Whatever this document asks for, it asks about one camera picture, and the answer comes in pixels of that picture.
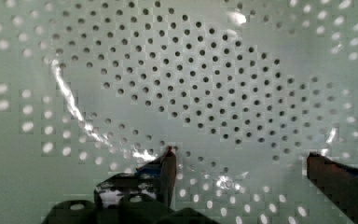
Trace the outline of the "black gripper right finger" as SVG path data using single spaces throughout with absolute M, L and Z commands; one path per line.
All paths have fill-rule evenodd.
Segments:
M 307 157 L 307 179 L 358 224 L 358 168 L 311 152 Z

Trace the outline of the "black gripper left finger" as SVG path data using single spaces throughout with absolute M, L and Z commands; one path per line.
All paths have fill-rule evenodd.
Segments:
M 147 195 L 170 206 L 176 175 L 176 155 L 168 146 L 162 155 L 134 173 L 119 173 L 99 183 L 93 191 L 94 202 L 98 208 L 109 208 L 125 199 Z

